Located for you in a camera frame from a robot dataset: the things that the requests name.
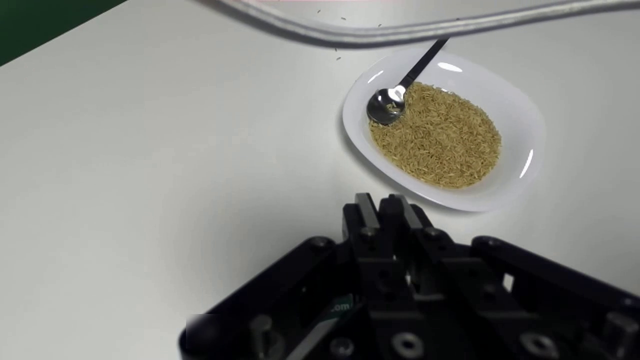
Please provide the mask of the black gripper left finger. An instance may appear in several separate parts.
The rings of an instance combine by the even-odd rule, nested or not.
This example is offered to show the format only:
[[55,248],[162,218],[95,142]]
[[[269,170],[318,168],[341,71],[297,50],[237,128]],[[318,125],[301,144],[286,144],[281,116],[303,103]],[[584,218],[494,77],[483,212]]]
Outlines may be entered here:
[[383,224],[375,201],[360,192],[345,207],[345,236],[351,244],[359,278],[367,294],[388,294],[390,247],[383,239]]

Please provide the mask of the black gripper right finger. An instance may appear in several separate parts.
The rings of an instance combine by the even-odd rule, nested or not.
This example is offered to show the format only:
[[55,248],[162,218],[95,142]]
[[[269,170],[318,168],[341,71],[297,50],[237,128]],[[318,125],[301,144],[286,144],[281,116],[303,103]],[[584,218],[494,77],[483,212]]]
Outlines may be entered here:
[[447,263],[466,255],[448,232],[436,229],[427,212],[404,196],[381,202],[383,236],[392,247],[388,283],[406,294],[454,294],[457,280]]

